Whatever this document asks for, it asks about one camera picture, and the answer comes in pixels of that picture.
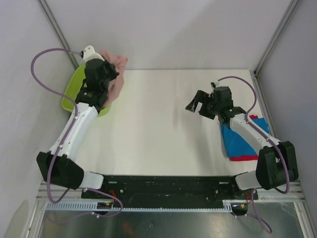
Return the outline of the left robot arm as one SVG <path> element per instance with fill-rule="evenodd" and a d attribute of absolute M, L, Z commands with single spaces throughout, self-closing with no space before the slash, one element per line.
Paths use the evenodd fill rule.
<path fill-rule="evenodd" d="M 92 188 L 98 198 L 109 194 L 104 177 L 83 170 L 76 157 L 84 137 L 109 97 L 109 85 L 118 76 L 115 66 L 97 53 L 93 46 L 79 52 L 85 62 L 85 78 L 75 99 L 64 95 L 73 104 L 72 114 L 54 145 L 48 152 L 40 152 L 36 161 L 47 185 L 68 189 Z"/>

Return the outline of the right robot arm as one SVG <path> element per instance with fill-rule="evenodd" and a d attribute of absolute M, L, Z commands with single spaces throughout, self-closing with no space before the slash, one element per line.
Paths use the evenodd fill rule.
<path fill-rule="evenodd" d="M 195 112 L 198 104 L 201 104 L 201 116 L 217 117 L 220 124 L 241 136 L 258 155 L 256 169 L 236 175 L 235 183 L 229 185 L 232 198 L 240 199 L 251 188 L 270 190 L 286 185 L 288 190 L 290 183 L 299 178 L 294 145 L 269 135 L 241 107 L 234 106 L 229 87 L 215 87 L 210 94 L 199 90 L 185 109 Z"/>

